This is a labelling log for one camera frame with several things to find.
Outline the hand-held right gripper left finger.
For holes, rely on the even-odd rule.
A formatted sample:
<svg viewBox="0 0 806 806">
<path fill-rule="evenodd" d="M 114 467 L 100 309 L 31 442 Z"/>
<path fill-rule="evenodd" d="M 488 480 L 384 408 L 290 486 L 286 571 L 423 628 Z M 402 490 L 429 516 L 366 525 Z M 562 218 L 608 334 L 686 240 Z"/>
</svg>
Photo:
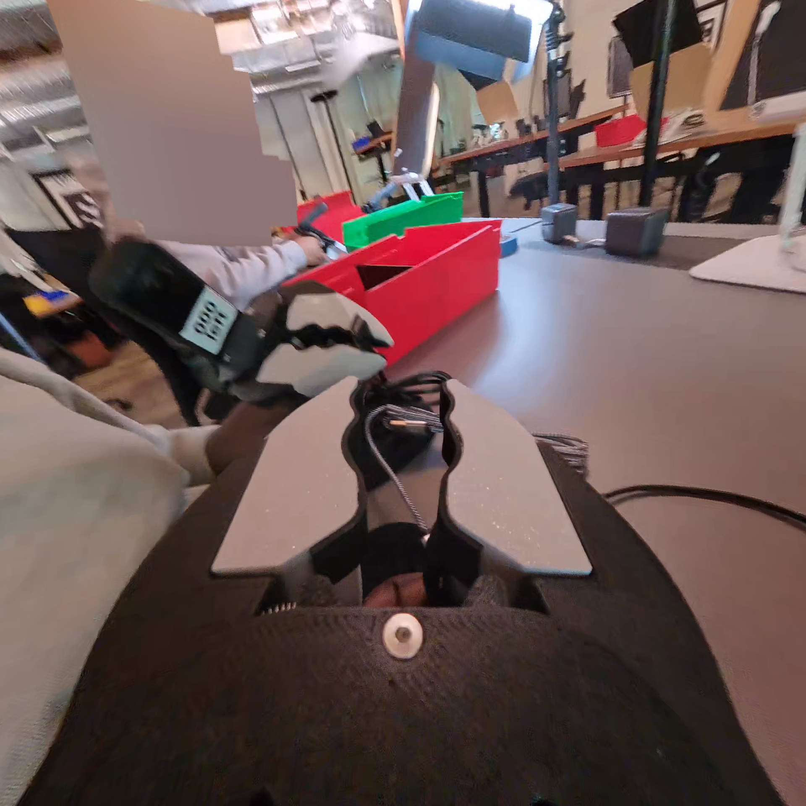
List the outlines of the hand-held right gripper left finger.
<svg viewBox="0 0 806 806">
<path fill-rule="evenodd" d="M 349 454 L 358 386 L 357 377 L 339 382 L 270 432 L 210 568 L 214 578 L 272 576 L 299 602 L 323 576 L 340 605 L 361 605 L 368 495 Z"/>
</svg>

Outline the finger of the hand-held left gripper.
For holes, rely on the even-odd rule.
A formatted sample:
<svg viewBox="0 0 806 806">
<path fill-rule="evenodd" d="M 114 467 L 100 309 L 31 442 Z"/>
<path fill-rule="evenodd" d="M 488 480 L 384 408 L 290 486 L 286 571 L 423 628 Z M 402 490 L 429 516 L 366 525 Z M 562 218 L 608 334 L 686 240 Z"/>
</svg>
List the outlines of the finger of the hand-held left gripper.
<svg viewBox="0 0 806 806">
<path fill-rule="evenodd" d="M 383 356 L 349 345 L 307 349 L 279 345 L 257 372 L 255 399 L 272 401 L 292 395 L 312 399 L 346 379 L 368 380 L 386 368 Z"/>
<path fill-rule="evenodd" d="M 390 331 L 368 309 L 343 295 L 299 295 L 287 309 L 287 331 L 306 347 L 392 349 Z"/>
</svg>

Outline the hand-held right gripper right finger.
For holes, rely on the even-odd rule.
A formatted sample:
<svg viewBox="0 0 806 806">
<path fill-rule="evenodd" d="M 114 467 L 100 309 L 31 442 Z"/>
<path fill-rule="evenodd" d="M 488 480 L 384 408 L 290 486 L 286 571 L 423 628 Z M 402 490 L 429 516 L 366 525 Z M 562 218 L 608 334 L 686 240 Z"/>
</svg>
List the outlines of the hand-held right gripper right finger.
<svg viewBox="0 0 806 806">
<path fill-rule="evenodd" d="M 458 380 L 440 394 L 447 465 L 427 542 L 424 582 L 442 606 L 479 580 L 517 606 L 539 579 L 588 579 L 594 568 L 546 454 L 519 420 Z"/>
</svg>

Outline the red plastic bin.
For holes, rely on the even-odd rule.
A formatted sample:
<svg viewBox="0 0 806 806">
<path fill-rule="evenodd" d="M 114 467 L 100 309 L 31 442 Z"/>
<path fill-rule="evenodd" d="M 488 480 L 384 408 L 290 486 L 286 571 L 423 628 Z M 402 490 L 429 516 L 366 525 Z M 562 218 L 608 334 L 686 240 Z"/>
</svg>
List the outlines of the red plastic bin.
<svg viewBox="0 0 806 806">
<path fill-rule="evenodd" d="M 316 227 L 344 244 L 344 224 L 365 216 L 355 203 L 354 195 L 350 191 L 342 191 L 328 197 L 317 197 L 298 206 L 298 224 L 312 212 L 314 201 L 323 201 L 328 205 L 328 213 L 317 220 Z"/>
<path fill-rule="evenodd" d="M 639 116 L 616 117 L 594 129 L 597 147 L 628 147 L 646 133 L 647 124 Z"/>
<path fill-rule="evenodd" d="M 501 229 L 499 218 L 410 228 L 302 279 L 314 280 L 375 314 L 395 340 L 392 349 L 383 350 L 392 366 L 497 292 Z M 365 291 L 355 269 L 360 264 L 413 269 Z"/>
</svg>

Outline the person's right hand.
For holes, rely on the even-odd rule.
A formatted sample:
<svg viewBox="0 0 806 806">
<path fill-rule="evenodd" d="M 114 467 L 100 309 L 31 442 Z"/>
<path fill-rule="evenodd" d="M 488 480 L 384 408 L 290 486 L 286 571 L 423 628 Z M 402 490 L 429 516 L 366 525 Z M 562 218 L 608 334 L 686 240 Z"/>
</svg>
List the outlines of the person's right hand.
<svg viewBox="0 0 806 806">
<path fill-rule="evenodd" d="M 398 610 L 428 608 L 429 598 L 424 575 L 409 572 L 386 580 L 366 597 L 364 606 Z"/>
</svg>

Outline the black bin divider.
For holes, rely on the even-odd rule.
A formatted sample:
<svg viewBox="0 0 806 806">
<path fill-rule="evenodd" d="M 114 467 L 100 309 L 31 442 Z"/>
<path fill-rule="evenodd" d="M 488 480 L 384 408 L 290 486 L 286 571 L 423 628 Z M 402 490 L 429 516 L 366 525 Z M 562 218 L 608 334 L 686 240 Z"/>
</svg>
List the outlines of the black bin divider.
<svg viewBox="0 0 806 806">
<path fill-rule="evenodd" d="M 373 288 L 377 288 L 394 280 L 395 277 L 403 276 L 410 269 L 413 269 L 413 266 L 399 264 L 360 264 L 355 269 L 358 272 L 358 277 L 361 280 L 364 290 L 372 291 Z"/>
</svg>

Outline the black textured cushion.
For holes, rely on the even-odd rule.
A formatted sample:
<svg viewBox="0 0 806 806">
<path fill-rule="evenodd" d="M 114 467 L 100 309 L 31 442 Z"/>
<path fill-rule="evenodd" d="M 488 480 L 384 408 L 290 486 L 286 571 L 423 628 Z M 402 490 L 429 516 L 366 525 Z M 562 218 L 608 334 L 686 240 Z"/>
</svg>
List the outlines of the black textured cushion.
<svg viewBox="0 0 806 806">
<path fill-rule="evenodd" d="M 421 409 L 383 406 L 366 413 L 354 442 L 354 458 L 369 493 L 387 484 L 428 453 L 438 417 Z"/>
</svg>

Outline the green plastic bin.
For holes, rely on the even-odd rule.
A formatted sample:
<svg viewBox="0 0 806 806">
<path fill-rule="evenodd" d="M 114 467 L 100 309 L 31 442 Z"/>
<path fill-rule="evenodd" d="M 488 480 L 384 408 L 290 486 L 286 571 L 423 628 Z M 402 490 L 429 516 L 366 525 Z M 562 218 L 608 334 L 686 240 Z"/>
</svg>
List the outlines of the green plastic bin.
<svg viewBox="0 0 806 806">
<path fill-rule="evenodd" d="M 342 243 L 349 253 L 362 250 L 410 228 L 442 227 L 462 221 L 464 192 L 424 197 L 364 214 L 342 225 Z"/>
</svg>

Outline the black disc-topped pole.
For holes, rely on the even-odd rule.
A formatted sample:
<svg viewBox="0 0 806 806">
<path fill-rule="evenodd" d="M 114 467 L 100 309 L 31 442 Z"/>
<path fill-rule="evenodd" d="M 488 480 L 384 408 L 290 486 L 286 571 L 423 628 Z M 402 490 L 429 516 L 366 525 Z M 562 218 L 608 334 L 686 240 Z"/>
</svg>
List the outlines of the black disc-topped pole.
<svg viewBox="0 0 806 806">
<path fill-rule="evenodd" d="M 664 120 L 664 101 L 676 29 L 678 2 L 657 2 L 653 70 L 647 107 L 647 129 L 643 149 L 643 175 L 639 187 L 639 207 L 649 209 L 658 176 L 658 150 Z"/>
<path fill-rule="evenodd" d="M 351 183 L 351 173 L 349 169 L 349 164 L 346 161 L 344 150 L 342 147 L 342 140 L 339 136 L 339 127 L 336 124 L 336 116 L 334 112 L 334 103 L 338 98 L 336 90 L 324 90 L 317 92 L 314 96 L 310 98 L 312 106 L 316 106 L 321 110 L 323 116 L 325 116 L 328 121 L 328 131 L 332 142 L 331 151 L 336 155 L 335 161 L 340 168 L 340 183 L 344 186 L 344 190 L 349 190 L 350 194 L 354 194 L 354 186 Z"/>
</svg>

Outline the grey pole clamp block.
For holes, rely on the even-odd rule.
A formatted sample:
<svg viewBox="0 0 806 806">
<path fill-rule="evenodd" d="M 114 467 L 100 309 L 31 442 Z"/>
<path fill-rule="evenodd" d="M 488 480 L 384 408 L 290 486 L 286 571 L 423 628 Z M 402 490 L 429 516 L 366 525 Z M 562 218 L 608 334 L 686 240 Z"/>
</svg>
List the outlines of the grey pole clamp block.
<svg viewBox="0 0 806 806">
<path fill-rule="evenodd" d="M 579 207 L 569 203 L 556 203 L 540 212 L 540 234 L 543 242 L 560 246 L 577 240 L 576 227 Z"/>
<path fill-rule="evenodd" d="M 616 210 L 606 218 L 605 251 L 613 257 L 656 257 L 664 243 L 669 209 L 634 207 Z"/>
</svg>

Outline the black light stand pole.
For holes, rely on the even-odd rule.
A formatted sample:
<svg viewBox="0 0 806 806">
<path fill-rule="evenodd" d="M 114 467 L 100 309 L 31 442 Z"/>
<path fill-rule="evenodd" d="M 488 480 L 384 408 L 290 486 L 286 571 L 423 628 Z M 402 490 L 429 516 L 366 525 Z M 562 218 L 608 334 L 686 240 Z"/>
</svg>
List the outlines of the black light stand pole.
<svg viewBox="0 0 806 806">
<path fill-rule="evenodd" d="M 547 51 L 547 191 L 550 207 L 560 205 L 560 80 L 565 72 L 565 57 L 561 50 L 567 43 L 561 33 L 561 27 L 567 21 L 565 10 L 560 2 L 551 2 L 551 13 L 546 25 L 546 51 Z"/>
</svg>

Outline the studio light panel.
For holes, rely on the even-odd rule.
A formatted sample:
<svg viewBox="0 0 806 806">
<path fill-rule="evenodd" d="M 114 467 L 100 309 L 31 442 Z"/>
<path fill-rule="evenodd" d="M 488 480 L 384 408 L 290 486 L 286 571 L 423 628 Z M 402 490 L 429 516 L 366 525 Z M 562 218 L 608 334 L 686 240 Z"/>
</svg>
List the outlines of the studio light panel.
<svg viewBox="0 0 806 806">
<path fill-rule="evenodd" d="M 493 83 L 528 76 L 557 2 L 409 2 L 406 57 Z"/>
</svg>

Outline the white board stand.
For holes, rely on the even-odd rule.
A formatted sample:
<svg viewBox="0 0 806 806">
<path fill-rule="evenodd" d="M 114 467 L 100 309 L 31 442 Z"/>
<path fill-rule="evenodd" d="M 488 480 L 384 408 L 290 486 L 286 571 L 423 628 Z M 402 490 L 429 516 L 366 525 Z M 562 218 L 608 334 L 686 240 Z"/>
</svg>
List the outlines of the white board stand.
<svg viewBox="0 0 806 806">
<path fill-rule="evenodd" d="M 752 127 L 742 146 L 774 136 L 794 138 L 778 234 L 742 242 L 690 275 L 701 281 L 805 295 L 805 91 L 763 101 L 749 95 L 747 116 Z"/>
</svg>

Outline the wooden office desk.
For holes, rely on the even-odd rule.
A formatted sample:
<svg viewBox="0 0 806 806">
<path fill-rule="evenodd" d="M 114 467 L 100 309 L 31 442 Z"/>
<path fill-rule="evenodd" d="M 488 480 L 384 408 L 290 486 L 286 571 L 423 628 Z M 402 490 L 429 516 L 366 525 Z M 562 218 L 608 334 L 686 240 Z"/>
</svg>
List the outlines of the wooden office desk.
<svg viewBox="0 0 806 806">
<path fill-rule="evenodd" d="M 606 191 L 621 191 L 613 210 L 665 207 L 683 224 L 769 224 L 790 172 L 795 133 L 805 114 L 717 128 L 658 146 L 594 149 L 565 157 L 561 180 L 567 202 L 588 191 L 588 216 L 604 220 Z"/>
</svg>

